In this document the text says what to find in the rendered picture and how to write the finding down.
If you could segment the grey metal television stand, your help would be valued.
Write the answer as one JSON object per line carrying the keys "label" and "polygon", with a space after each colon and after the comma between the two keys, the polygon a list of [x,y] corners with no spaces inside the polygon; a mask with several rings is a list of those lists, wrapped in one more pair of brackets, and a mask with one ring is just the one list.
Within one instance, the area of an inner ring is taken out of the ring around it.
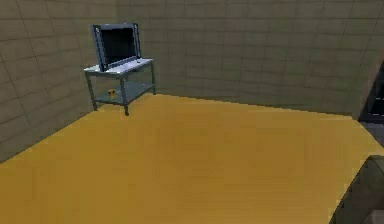
{"label": "grey metal television stand", "polygon": [[[129,81],[129,77],[131,75],[133,75],[135,72],[139,72],[147,66],[151,68],[150,83]],[[128,116],[128,106],[130,103],[132,103],[147,92],[152,92],[153,95],[156,94],[156,81],[153,59],[137,59],[119,65],[115,68],[111,68],[107,71],[101,71],[98,65],[94,65],[92,67],[85,68],[84,75],[87,80],[87,86],[94,111],[98,110],[98,103],[118,105],[124,108],[124,113],[126,116]],[[112,97],[109,93],[103,93],[100,96],[96,96],[93,91],[93,85],[91,82],[92,77],[101,77],[118,80],[119,85],[116,89],[115,96]]]}

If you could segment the dark green box furniture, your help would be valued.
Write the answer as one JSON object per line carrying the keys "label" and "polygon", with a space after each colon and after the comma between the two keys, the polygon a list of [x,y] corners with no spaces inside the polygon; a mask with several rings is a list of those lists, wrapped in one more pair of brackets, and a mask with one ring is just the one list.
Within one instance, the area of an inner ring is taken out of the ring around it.
{"label": "dark green box furniture", "polygon": [[336,207],[329,224],[364,224],[384,211],[384,156],[369,156]]}

